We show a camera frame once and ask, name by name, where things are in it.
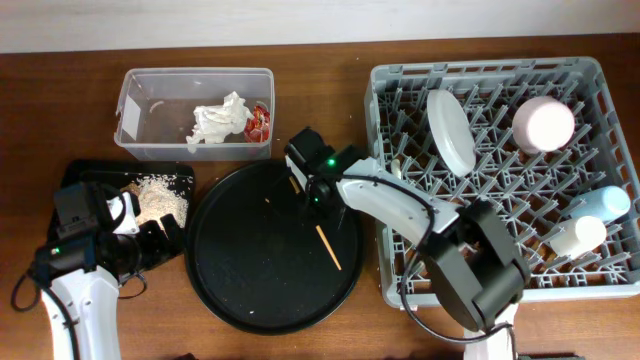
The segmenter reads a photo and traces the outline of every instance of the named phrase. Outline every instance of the white wall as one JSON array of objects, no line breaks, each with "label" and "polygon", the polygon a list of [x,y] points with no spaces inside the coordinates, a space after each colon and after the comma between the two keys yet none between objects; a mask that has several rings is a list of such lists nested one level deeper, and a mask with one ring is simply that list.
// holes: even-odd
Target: white wall
[{"label": "white wall", "polygon": [[638,0],[5,0],[0,52],[640,31]]}]

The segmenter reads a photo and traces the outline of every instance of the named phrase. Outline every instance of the red packet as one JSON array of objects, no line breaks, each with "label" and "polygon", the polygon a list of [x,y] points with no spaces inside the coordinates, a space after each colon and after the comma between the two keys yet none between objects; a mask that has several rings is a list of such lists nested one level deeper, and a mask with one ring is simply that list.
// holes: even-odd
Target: red packet
[{"label": "red packet", "polygon": [[267,141],[271,126],[271,114],[263,104],[257,104],[253,108],[253,119],[247,119],[244,127],[244,140],[246,142],[259,143]]}]

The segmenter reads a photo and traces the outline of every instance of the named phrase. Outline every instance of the white plate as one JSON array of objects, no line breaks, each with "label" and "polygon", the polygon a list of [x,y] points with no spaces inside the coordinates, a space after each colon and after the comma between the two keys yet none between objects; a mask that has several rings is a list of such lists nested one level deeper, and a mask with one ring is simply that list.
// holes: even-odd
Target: white plate
[{"label": "white plate", "polygon": [[476,166],[469,120],[458,99],[446,90],[431,90],[427,115],[433,140],[449,170],[462,177]]}]

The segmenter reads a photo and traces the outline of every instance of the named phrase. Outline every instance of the chopstick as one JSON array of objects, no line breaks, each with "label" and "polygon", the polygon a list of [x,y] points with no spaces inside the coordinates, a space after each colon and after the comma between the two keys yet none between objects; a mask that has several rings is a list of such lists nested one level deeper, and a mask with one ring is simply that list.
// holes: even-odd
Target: chopstick
[{"label": "chopstick", "polygon": [[322,238],[322,242],[324,243],[324,246],[327,248],[329,255],[331,255],[333,262],[336,263],[336,267],[338,267],[338,270],[342,271],[342,267],[340,267],[340,263],[336,258],[336,254],[333,253],[333,249],[331,249],[331,245],[329,245],[329,241],[327,240],[327,237],[324,236],[324,232],[322,231],[322,228],[320,227],[320,225],[316,225],[316,231],[318,231],[318,235],[320,235],[320,238]]},{"label": "chopstick", "polygon": [[293,186],[293,190],[296,192],[296,195],[300,194],[300,188],[298,187],[298,183],[293,176],[289,176],[289,182],[291,182],[291,186]]}]

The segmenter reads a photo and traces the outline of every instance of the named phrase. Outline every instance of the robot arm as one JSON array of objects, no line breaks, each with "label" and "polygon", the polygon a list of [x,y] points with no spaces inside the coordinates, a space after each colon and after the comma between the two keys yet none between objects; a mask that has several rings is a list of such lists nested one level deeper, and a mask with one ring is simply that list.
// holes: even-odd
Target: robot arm
[{"label": "robot arm", "polygon": [[[287,165],[319,209],[348,206],[388,224],[411,241],[440,304],[466,329],[492,329],[496,317],[522,297],[529,269],[488,202],[463,208],[433,198],[389,174],[375,159],[363,160],[352,146],[336,153],[309,128],[289,141],[285,153]],[[360,175],[360,179],[344,175]],[[435,214],[433,234],[426,243],[420,240],[429,218],[415,197],[431,205]],[[465,244],[479,244],[468,259],[461,253]]]},{"label": "robot arm", "polygon": [[164,231],[156,221],[138,227],[137,198],[104,184],[72,185],[54,202],[59,226],[27,272],[44,293],[54,358],[119,360],[118,289],[179,254],[182,230],[173,215],[160,219]]}]

